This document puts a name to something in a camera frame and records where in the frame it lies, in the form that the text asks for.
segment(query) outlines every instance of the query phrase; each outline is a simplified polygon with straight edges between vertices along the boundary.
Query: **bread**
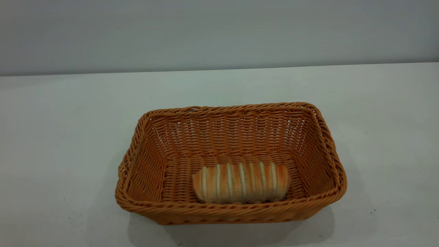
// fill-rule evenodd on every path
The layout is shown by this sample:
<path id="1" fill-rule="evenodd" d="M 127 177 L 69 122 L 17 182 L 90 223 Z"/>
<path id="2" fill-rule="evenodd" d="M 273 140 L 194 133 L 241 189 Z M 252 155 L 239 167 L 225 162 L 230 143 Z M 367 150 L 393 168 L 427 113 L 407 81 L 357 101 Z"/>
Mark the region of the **bread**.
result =
<path id="1" fill-rule="evenodd" d="M 204 203 L 261 203 L 281 200 L 290 187 L 286 166 L 218 164 L 192 175 L 195 195 Z"/>

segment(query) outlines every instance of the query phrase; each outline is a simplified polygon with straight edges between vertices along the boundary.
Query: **woven basket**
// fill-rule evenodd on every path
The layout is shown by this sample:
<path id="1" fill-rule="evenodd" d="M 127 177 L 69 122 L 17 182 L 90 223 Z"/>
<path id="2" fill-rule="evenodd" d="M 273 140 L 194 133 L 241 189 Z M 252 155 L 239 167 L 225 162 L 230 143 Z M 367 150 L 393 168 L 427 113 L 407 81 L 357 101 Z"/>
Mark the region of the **woven basket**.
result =
<path id="1" fill-rule="evenodd" d="M 218 163 L 288 167 L 282 201 L 200 203 L 191 174 Z M 144 114 L 119 166 L 117 203 L 161 225 L 303 220 L 339 200 L 346 175 L 320 111 L 303 102 L 188 107 Z"/>

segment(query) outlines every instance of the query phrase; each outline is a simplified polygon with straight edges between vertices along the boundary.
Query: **basket rim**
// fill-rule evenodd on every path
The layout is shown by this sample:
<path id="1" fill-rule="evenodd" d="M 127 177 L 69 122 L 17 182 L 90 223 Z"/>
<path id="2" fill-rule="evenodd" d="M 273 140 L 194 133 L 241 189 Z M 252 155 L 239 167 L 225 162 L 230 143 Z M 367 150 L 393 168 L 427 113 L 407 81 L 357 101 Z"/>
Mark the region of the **basket rim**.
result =
<path id="1" fill-rule="evenodd" d="M 291 106 L 299 108 L 306 108 L 314 112 L 313 121 L 319 127 L 319 138 L 321 148 L 326 151 L 326 160 L 331 166 L 332 178 L 334 179 L 334 187 L 332 189 L 309 197 L 298 199 L 277 201 L 271 203 L 252 203 L 252 204 L 212 204 L 212 203 L 181 203 L 181 202 L 153 202 L 153 201 L 138 201 L 133 199 L 127 192 L 132 169 L 125 168 L 123 159 L 119 166 L 119 180 L 116 187 L 115 197 L 117 203 L 125 210 L 144 213 L 144 214 L 163 214 L 172 212 L 173 215 L 245 215 L 245 214 L 263 214 L 263 213 L 279 213 L 283 211 L 298 210 L 304 208 L 324 207 L 337 200 L 339 200 L 346 192 L 347 180 L 346 174 L 342 164 L 339 161 L 336 153 L 334 140 L 324 121 L 319 109 L 306 102 L 281 102 L 281 103 L 266 103 L 256 105 L 235 105 L 235 106 L 191 106 L 185 108 L 173 109 L 158 109 L 145 113 L 136 126 L 136 130 L 125 157 L 134 155 L 135 148 L 138 146 L 139 140 L 144 138 L 143 130 L 139 128 L 140 124 L 149 121 L 152 117 L 157 116 L 178 116 L 178 115 L 199 115 L 201 114 L 215 114 L 219 110 L 230 109 L 231 113 L 250 111 L 267 111 L 267 110 L 282 110 L 290 109 Z"/>

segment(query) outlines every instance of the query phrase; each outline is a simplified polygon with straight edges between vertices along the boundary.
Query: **basket inner wall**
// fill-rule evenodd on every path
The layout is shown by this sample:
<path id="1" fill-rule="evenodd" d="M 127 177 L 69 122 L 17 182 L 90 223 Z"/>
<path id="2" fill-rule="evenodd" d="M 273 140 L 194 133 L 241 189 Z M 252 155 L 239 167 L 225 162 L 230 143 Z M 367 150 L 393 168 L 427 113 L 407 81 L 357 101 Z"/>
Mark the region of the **basket inner wall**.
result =
<path id="1" fill-rule="evenodd" d="M 191 175 L 218 163 L 287 165 L 291 187 L 284 200 L 316 195 L 334 186 L 315 113 L 307 108 L 158 116 L 144 131 L 133 176 L 137 183 L 129 193 L 136 200 L 198 202 Z"/>

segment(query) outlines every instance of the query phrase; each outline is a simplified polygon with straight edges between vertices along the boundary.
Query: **bread roll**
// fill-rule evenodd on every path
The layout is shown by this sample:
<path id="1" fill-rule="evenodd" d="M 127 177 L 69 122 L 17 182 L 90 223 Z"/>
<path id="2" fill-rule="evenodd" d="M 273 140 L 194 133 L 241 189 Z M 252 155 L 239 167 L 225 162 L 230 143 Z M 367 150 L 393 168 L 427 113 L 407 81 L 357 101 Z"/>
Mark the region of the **bread roll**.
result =
<path id="1" fill-rule="evenodd" d="M 204 203 L 261 203 L 278 201 L 290 187 L 286 166 L 270 164 L 218 164 L 192 175 L 195 195 Z"/>

